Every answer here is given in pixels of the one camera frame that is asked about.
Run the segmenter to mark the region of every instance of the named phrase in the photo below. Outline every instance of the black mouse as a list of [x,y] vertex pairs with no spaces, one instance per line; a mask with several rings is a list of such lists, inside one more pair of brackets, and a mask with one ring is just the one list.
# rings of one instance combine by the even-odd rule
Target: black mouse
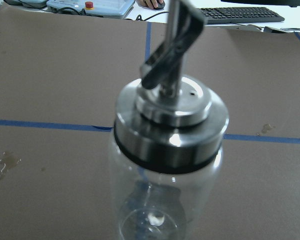
[[154,10],[161,10],[161,9],[164,9],[164,7],[166,6],[165,1],[163,1],[163,3],[160,3],[159,0],[156,0],[156,2],[158,3],[158,7],[155,7],[155,6],[153,5],[153,3],[151,2],[151,4],[152,4]]

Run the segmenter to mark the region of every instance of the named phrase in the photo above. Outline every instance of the oil dispenser bottle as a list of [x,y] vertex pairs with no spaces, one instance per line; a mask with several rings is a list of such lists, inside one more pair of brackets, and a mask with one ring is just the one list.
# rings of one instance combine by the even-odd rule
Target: oil dispenser bottle
[[189,239],[218,176],[228,110],[183,75],[203,28],[188,1],[170,1],[165,40],[117,98],[109,146],[115,240]]

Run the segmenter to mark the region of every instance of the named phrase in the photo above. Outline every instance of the red button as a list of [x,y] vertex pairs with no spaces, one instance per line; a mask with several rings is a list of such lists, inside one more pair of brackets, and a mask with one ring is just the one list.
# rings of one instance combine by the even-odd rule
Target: red button
[[85,2],[85,7],[87,9],[93,9],[94,8],[94,3],[92,1],[86,1]]

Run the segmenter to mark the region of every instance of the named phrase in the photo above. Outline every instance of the keyboard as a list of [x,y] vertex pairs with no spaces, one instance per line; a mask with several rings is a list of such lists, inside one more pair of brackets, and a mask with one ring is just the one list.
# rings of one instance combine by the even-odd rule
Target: keyboard
[[243,24],[281,22],[285,19],[266,7],[216,7],[199,8],[206,24]]

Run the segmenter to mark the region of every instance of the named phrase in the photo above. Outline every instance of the hand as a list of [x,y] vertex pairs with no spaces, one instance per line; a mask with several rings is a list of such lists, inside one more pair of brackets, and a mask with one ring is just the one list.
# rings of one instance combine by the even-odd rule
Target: hand
[[148,7],[150,8],[151,10],[158,7],[158,3],[157,3],[157,0],[136,0],[136,2],[142,6],[142,7]]

